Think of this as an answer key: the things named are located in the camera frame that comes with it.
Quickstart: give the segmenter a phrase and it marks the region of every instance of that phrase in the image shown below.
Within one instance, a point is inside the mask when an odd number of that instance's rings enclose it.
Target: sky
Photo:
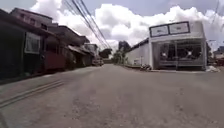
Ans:
[[[109,45],[126,40],[131,46],[148,36],[148,27],[164,23],[200,20],[213,49],[224,45],[224,0],[83,0]],[[0,8],[11,11],[19,7],[53,17],[92,43],[102,46],[79,15],[73,15],[62,0],[5,0]]]

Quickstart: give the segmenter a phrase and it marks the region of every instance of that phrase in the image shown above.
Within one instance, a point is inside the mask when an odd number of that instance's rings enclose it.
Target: parked car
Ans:
[[[103,60],[102,59],[94,59],[92,61],[92,65],[93,66],[102,66],[104,64]]]

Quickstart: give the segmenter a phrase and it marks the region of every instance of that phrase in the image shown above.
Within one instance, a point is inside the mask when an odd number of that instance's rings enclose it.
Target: power line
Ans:
[[[216,9],[215,9],[215,13],[214,13],[214,18],[213,18],[213,20],[212,20],[212,24],[211,24],[211,25],[213,25],[213,23],[214,23],[214,21],[215,21],[216,14],[218,13],[218,9],[219,9],[219,0],[218,0],[218,2],[217,2],[217,5],[216,5]]]
[[[103,38],[104,42],[106,43],[106,45],[107,45],[107,46],[109,46],[109,47],[110,47],[110,45],[107,43],[107,41],[106,41],[106,39],[105,39],[105,37],[104,37],[103,33],[100,31],[100,29],[99,29],[98,25],[96,24],[95,20],[92,18],[92,16],[91,16],[91,14],[90,14],[89,10],[87,9],[87,7],[86,7],[85,3],[83,2],[83,0],[80,0],[80,1],[81,1],[81,4],[83,5],[84,9],[86,10],[87,14],[90,16],[91,20],[93,21],[93,23],[94,23],[95,27],[96,27],[96,28],[97,28],[97,30],[99,31],[99,33],[100,33],[101,37]]]
[[[73,14],[73,15],[82,15],[78,9],[74,9],[74,7],[67,1],[67,0],[63,0],[64,5],[66,6],[66,8]],[[95,30],[91,27],[91,25],[89,24],[89,22],[87,21],[87,19],[85,17],[80,18],[85,25],[94,33],[94,35],[96,36],[96,38],[100,41],[99,37],[96,35]]]
[[[95,37],[99,40],[99,42],[100,42],[104,47],[107,47],[107,45],[104,44],[104,42],[103,42],[103,41],[100,39],[100,37],[97,35],[95,29],[94,29],[94,28],[92,27],[92,25],[90,24],[89,19],[86,18],[84,10],[82,10],[82,8],[80,8],[74,0],[71,0],[71,2],[72,2],[73,5],[75,6],[75,8],[76,8],[77,11],[79,12],[79,14],[84,18],[85,22],[87,23],[87,26],[92,30],[92,32],[94,33]]]

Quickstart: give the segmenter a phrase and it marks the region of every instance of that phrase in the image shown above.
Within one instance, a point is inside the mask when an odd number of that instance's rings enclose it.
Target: road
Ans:
[[[57,78],[66,84],[2,108],[7,128],[224,127],[222,73],[104,65],[77,75],[64,73]]]

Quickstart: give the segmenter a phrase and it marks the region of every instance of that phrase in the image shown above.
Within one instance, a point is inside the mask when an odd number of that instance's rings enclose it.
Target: cloud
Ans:
[[[31,10],[53,17],[59,24],[67,25],[81,35],[86,35],[92,43],[102,46],[84,24],[84,19],[81,16],[73,15],[69,10],[62,9],[62,0],[37,0]],[[215,39],[217,42],[222,42],[224,39],[222,37],[224,17],[215,14],[213,10],[207,10],[203,14],[195,7],[182,9],[179,6],[174,6],[164,14],[140,16],[120,5],[102,4],[95,10],[95,15],[92,17],[96,20],[111,47],[115,47],[117,44],[112,43],[113,41],[118,42],[119,40],[127,40],[130,45],[138,43],[149,35],[149,26],[186,20],[202,21],[208,39]]]

